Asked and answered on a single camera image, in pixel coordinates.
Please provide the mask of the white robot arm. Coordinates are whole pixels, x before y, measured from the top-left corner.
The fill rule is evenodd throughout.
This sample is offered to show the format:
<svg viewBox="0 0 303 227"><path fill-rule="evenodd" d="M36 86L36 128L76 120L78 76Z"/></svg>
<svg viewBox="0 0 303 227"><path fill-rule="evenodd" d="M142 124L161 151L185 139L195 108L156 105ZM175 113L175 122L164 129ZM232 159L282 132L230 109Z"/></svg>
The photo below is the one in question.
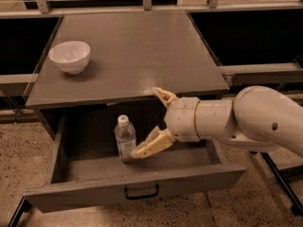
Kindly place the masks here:
<svg viewBox="0 0 303 227"><path fill-rule="evenodd" d="M215 100L178 97L158 87L153 93L167 109L166 127L154 128L131 151L134 159L150 157L176 141L203 139L257 152L284 147L303 156L303 107L276 90L250 86L233 99Z"/></svg>

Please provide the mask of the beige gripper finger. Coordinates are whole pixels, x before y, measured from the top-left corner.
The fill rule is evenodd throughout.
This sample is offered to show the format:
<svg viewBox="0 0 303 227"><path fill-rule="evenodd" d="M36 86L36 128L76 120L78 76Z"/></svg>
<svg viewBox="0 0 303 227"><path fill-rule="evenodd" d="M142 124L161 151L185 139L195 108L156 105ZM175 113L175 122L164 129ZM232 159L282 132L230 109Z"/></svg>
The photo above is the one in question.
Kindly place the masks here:
<svg viewBox="0 0 303 227"><path fill-rule="evenodd" d="M177 99L176 94L170 91L163 90L160 87L153 87L151 91L163 103L166 108L168 108L171 103Z"/></svg>
<svg viewBox="0 0 303 227"><path fill-rule="evenodd" d="M168 129L161 130L156 126L147 138L131 151L133 159L145 159L170 148L175 142Z"/></svg>

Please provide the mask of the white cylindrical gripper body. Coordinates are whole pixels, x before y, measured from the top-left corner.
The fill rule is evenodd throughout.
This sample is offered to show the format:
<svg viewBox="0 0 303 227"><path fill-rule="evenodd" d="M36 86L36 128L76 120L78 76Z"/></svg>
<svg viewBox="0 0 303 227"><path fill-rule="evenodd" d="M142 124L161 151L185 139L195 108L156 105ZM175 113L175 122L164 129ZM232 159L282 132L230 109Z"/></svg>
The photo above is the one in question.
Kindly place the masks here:
<svg viewBox="0 0 303 227"><path fill-rule="evenodd" d="M173 100L165 115L165 123L171 135L179 142L199 142L195 129L195 113L198 97L181 97Z"/></svg>

